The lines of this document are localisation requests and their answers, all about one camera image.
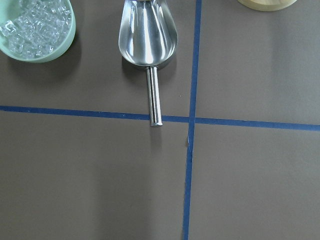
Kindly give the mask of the steel ice scoop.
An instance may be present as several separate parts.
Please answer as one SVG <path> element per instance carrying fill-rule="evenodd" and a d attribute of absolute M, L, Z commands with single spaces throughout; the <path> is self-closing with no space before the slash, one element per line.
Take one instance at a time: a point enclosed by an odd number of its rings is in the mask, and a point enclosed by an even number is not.
<path fill-rule="evenodd" d="M 178 45 L 176 24 L 165 0 L 126 0 L 118 48 L 130 64 L 145 70 L 150 125 L 161 127 L 158 70 L 173 58 Z"/>

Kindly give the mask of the green bowl of ice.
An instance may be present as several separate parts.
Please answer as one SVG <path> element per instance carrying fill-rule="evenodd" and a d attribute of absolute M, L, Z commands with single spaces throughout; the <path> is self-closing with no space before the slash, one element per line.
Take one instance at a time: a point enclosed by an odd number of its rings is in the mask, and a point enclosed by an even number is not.
<path fill-rule="evenodd" d="M 27 63 L 46 63 L 62 56 L 76 35 L 69 0 L 2 0 L 0 50 Z"/>

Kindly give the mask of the round wooden stand base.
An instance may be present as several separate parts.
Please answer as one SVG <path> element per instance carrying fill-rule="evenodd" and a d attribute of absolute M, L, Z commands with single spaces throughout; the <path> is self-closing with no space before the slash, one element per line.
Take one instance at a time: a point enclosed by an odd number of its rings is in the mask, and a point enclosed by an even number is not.
<path fill-rule="evenodd" d="M 297 0 L 237 0 L 239 3 L 252 10 L 261 12 L 274 12 L 285 9 Z"/>

